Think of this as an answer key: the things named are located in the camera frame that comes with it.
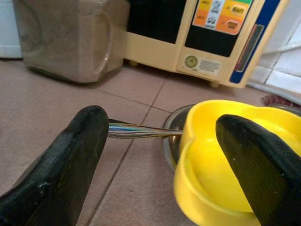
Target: spoon handle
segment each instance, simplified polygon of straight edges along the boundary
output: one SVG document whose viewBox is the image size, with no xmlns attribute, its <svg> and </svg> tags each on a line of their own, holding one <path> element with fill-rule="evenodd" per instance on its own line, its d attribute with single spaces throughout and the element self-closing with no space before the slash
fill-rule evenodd
<svg viewBox="0 0 301 226">
<path fill-rule="evenodd" d="M 180 136 L 182 130 L 159 129 L 127 123 L 112 123 L 109 125 L 108 137 L 132 139 L 145 137 Z"/>
</svg>

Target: white wall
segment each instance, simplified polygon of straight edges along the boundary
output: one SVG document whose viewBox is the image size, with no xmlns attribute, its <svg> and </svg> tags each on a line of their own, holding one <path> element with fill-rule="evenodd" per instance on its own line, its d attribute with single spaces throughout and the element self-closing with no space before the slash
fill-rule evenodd
<svg viewBox="0 0 301 226">
<path fill-rule="evenodd" d="M 301 41 L 301 0 L 291 0 L 266 50 Z M 252 80 L 301 93 L 301 48 L 264 55 Z"/>
</svg>

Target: appliance foot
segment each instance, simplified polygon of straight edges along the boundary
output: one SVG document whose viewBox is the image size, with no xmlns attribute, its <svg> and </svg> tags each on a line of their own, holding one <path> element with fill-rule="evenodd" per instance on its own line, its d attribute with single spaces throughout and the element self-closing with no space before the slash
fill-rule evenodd
<svg viewBox="0 0 301 226">
<path fill-rule="evenodd" d="M 209 82 L 210 87 L 212 88 L 219 88 L 220 84 L 218 84 L 217 82 L 211 81 Z"/>
<path fill-rule="evenodd" d="M 138 62 L 133 61 L 133 60 L 129 60 L 128 64 L 131 65 L 131 66 L 133 66 L 133 67 L 137 67 L 138 66 Z"/>
</svg>

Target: yellow bowl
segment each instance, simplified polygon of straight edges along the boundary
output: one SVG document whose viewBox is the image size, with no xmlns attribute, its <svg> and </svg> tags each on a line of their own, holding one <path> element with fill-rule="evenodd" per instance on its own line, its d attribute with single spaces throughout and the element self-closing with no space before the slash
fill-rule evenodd
<svg viewBox="0 0 301 226">
<path fill-rule="evenodd" d="M 180 208 L 202 226 L 259 226 L 216 139 L 215 123 L 224 114 L 253 120 L 281 137 L 298 155 L 301 118 L 276 108 L 226 100 L 197 104 L 187 116 L 174 177 Z"/>
</svg>

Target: round dial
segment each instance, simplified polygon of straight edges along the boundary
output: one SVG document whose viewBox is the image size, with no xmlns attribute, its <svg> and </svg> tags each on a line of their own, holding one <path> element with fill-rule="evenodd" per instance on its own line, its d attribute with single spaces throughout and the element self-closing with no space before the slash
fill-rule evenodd
<svg viewBox="0 0 301 226">
<path fill-rule="evenodd" d="M 187 67 L 195 67 L 198 64 L 198 59 L 195 56 L 189 56 L 185 59 L 185 65 Z"/>
</svg>

